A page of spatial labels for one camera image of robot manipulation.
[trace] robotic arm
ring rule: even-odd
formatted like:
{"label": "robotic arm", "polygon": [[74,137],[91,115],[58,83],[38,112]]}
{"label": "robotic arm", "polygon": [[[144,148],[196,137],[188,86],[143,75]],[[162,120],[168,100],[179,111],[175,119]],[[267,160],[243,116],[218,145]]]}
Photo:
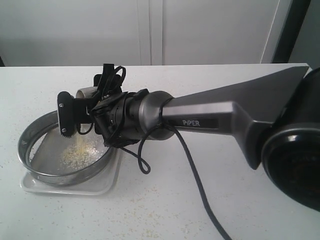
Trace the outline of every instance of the robotic arm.
{"label": "robotic arm", "polygon": [[91,124],[105,146],[122,148],[166,140],[180,131],[232,135],[249,166],[263,167],[291,198],[320,211],[320,72],[288,68],[243,83],[178,98],[164,91],[122,92],[124,67],[105,64],[93,87],[57,98],[60,132],[80,134]]}

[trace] white wall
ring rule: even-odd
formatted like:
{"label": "white wall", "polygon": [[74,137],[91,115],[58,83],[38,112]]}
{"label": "white wall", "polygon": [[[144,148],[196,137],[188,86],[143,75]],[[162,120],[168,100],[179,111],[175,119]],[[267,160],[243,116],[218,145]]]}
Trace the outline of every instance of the white wall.
{"label": "white wall", "polygon": [[8,0],[6,66],[270,62],[291,0]]}
{"label": "white wall", "polygon": [[290,56],[290,63],[320,67],[320,1],[312,0]]}

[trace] white table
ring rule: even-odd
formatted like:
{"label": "white table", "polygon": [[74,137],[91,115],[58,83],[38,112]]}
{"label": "white table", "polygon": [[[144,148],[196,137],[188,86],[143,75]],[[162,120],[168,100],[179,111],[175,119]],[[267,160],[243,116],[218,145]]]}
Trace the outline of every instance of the white table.
{"label": "white table", "polygon": [[[126,91],[148,88],[178,97],[239,83],[297,64],[129,66]],[[176,137],[149,141],[151,173],[124,154],[116,187],[82,197],[26,193],[17,157],[22,131],[56,109],[60,91],[91,86],[102,67],[0,68],[0,239],[215,239],[185,153]],[[319,239],[320,213],[278,190],[262,166],[251,170],[231,136],[183,133],[211,207],[234,240]]]}

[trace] white tray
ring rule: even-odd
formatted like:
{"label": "white tray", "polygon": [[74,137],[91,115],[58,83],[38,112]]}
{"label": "white tray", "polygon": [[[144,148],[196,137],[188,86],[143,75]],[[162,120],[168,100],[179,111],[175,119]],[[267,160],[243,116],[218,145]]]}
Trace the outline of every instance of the white tray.
{"label": "white tray", "polygon": [[29,193],[69,194],[69,195],[102,195],[117,183],[121,164],[122,151],[118,150],[108,165],[91,179],[72,186],[55,187],[35,179],[27,172],[20,182],[21,188]]}

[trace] metal sieve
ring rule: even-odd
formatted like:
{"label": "metal sieve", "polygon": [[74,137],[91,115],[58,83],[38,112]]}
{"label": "metal sieve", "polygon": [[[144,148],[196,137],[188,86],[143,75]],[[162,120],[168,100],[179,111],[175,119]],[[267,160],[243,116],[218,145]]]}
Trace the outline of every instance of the metal sieve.
{"label": "metal sieve", "polygon": [[31,123],[18,142],[18,157],[31,175],[44,183],[65,186],[88,180],[107,166],[115,148],[91,131],[72,138],[60,135],[57,111]]}

